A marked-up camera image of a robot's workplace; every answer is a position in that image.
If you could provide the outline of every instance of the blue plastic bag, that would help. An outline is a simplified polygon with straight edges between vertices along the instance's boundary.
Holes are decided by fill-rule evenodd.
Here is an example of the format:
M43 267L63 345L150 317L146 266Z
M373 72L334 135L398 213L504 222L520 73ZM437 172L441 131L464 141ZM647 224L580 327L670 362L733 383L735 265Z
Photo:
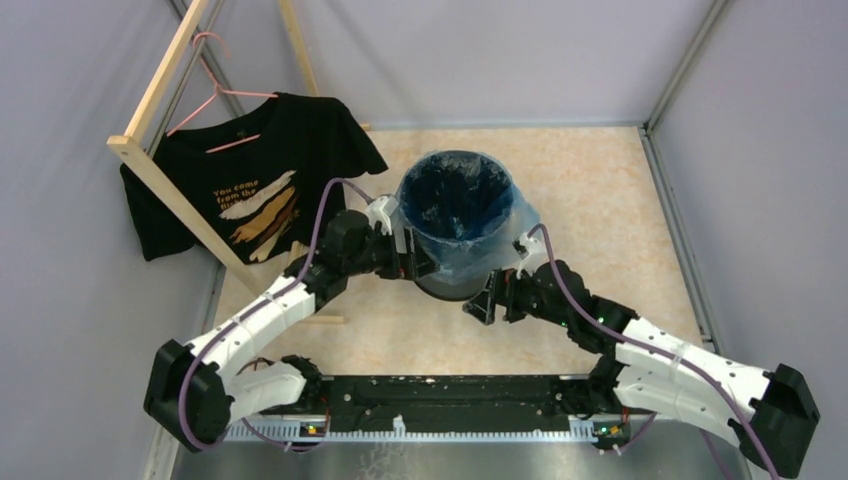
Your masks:
M519 260L512 243L539 222L506 168L478 152L426 155L396 194L407 224L439 265L438 281L456 285Z

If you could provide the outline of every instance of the floor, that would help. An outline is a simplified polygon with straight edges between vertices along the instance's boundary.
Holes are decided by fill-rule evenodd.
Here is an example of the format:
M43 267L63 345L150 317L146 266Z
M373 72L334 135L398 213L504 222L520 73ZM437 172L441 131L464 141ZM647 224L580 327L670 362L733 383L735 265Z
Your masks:
M636 128L476 129L370 132L389 171L356 183L372 196L393 193L428 152L464 149L500 160L550 230L557 256L586 286L635 309L670 333L699 341L689 297ZM363 204L352 199L353 208ZM285 255L256 265L270 284ZM220 323L254 297L224 280ZM534 319L482 326L456 303L409 282L351 279L323 314L346 323L295 325L262 353L298 354L325 374L587 373L597 357L563 328Z

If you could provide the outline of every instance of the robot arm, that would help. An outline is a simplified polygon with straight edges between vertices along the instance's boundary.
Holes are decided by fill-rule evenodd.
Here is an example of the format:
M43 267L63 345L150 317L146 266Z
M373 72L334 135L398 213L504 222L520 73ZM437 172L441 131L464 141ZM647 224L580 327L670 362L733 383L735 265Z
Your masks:
M208 353L189 379L186 394L187 423L201 442L214 443L243 417L297 402L307 380L296 365L283 361L256 372L239 375L240 371L272 339L343 292L351 275L373 272L386 279L414 280L437 269L412 232L396 221L396 209L394 197L383 196L364 213L341 212L327 225L305 276L284 295L279 293L297 280L306 257L296 260L263 295L212 332L185 345L172 340L160 348L145 410L189 450L198 450L180 424L178 399L189 365L204 349ZM778 473L797 476L819 418L800 373L784 365L769 372L738 364L684 342L632 309L592 295L580 275L562 260L549 261L540 241L525 234L515 248L520 262L492 272L486 288L463 309L486 325L495 321L496 307L506 308L503 318L508 322L531 315L556 323L567 329L580 348L601 354L589 377L590 392L563 401L588 412L616 411L622 406L658 412L724 438L763 466L722 397L726 392L765 444ZM563 296L554 268L592 318L618 335L671 352L671 358L621 342L591 325ZM226 334L219 338L222 331ZM687 364L708 372L720 382L721 391Z

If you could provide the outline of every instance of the trash bin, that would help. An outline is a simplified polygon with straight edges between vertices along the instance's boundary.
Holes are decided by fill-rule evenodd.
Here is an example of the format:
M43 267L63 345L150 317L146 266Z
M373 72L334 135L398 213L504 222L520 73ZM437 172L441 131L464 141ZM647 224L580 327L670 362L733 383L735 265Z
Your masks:
M439 270L416 283L442 300L467 300L489 273L519 260L512 246L539 215L494 158L463 150L426 155L397 192L401 213Z

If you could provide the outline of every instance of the t-shirt sleeve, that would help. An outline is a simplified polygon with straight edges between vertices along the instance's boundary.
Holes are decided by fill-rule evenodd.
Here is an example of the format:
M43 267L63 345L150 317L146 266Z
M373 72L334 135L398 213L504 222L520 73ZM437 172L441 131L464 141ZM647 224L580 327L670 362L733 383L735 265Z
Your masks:
M386 162L350 110L338 100L335 110L336 138L330 152L330 176L353 178L366 172L385 172Z
M195 244L191 230L124 164L121 177L145 260L184 252Z

